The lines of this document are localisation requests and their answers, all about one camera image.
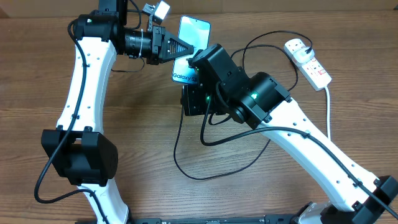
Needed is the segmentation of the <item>Samsung Galaxy smartphone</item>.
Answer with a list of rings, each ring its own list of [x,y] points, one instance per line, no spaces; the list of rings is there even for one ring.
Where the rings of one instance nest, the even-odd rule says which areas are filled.
[[[197,75],[193,68],[188,66],[188,58],[192,58],[198,50],[208,47],[211,24],[190,16],[182,16],[178,31],[178,38],[193,46],[191,55],[179,57],[174,61],[172,81],[184,84],[196,84]]]

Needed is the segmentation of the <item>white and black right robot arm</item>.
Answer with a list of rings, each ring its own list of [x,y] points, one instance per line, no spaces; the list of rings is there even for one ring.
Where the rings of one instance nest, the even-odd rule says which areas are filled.
[[[292,223],[374,223],[391,212],[397,181],[362,168],[328,139],[274,77],[249,77],[220,44],[191,50],[187,63],[197,82],[183,88],[186,115],[228,114],[250,133],[263,134],[290,154],[328,196],[310,203]]]

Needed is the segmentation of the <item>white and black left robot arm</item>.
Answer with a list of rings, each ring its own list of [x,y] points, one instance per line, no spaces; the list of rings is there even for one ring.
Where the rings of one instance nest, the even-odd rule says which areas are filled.
[[[118,150],[103,129],[104,99],[116,57],[158,65],[193,53],[192,45],[162,26],[170,9],[166,2],[138,10],[149,18],[146,29],[127,27],[128,5],[125,0],[100,1],[97,9],[69,23],[76,50],[70,90],[55,129],[44,130],[41,137],[47,167],[85,194],[97,223],[133,222],[114,179]]]

